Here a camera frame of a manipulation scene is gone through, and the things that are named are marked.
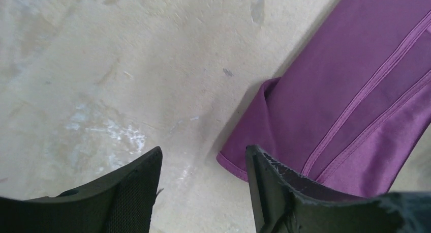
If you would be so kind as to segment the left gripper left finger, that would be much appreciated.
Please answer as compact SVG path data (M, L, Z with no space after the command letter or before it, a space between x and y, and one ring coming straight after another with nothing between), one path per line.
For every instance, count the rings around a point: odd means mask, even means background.
M155 147L56 197L2 197L1 232L149 232L162 160Z

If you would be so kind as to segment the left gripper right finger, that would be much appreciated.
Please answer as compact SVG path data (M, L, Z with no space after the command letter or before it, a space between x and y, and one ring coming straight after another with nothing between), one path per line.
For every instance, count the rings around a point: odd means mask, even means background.
M430 193L372 198L323 186L257 145L245 152L257 232L430 232Z

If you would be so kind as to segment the purple cloth napkin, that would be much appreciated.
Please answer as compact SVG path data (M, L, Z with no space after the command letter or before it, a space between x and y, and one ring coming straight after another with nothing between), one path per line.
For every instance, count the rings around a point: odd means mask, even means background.
M217 155L247 180L259 145L344 193L386 193L430 125L430 0L340 0L279 78L264 82Z

